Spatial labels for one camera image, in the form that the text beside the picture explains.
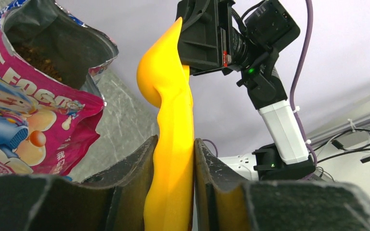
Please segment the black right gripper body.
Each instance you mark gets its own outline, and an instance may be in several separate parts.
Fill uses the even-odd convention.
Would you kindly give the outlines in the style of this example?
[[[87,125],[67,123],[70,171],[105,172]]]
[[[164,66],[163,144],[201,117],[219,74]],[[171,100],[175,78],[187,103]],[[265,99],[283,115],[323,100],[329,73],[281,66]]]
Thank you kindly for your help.
[[[221,71],[232,64],[233,0],[181,0],[178,52],[193,76]]]

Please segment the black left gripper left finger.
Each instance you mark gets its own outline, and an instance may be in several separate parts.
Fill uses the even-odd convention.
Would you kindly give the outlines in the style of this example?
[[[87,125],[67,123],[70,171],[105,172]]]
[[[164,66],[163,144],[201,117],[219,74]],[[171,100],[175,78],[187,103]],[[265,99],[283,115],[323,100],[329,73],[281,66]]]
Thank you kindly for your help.
[[[81,183],[0,176],[0,231],[142,231],[158,138]]]

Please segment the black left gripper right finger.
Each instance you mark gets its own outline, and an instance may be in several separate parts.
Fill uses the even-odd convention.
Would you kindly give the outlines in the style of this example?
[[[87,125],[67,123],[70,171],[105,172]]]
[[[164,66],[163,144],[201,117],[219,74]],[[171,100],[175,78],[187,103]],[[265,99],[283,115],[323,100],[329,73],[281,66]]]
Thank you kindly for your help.
[[[194,142],[200,231],[370,231],[370,198],[349,183],[250,181]]]

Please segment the yellow plastic scoop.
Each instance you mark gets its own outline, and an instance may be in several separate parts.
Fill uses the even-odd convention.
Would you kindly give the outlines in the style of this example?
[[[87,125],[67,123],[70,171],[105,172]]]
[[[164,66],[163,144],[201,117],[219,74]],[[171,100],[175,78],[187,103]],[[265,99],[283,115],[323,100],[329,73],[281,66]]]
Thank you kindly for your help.
[[[191,229],[194,193],[193,97],[189,66],[181,63],[182,18],[140,60],[136,80],[143,97],[159,109],[154,173],[144,206],[147,231]]]

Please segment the pink pet food bag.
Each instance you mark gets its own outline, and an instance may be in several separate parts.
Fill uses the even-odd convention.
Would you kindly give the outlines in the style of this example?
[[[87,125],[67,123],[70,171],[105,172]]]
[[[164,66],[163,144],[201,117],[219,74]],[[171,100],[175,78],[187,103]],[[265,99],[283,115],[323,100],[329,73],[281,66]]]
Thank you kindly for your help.
[[[99,138],[117,45],[53,0],[0,10],[0,175],[70,173]]]

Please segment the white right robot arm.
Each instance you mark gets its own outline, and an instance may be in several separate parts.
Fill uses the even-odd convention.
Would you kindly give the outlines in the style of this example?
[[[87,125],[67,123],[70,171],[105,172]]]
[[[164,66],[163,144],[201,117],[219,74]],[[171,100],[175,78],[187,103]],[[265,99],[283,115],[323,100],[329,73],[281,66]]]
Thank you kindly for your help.
[[[293,114],[275,64],[279,53],[300,34],[278,0],[263,0],[243,15],[232,0],[181,0],[178,52],[190,75],[241,74],[237,86],[249,99],[271,134],[273,144],[254,152],[259,180],[299,180],[316,169]]]

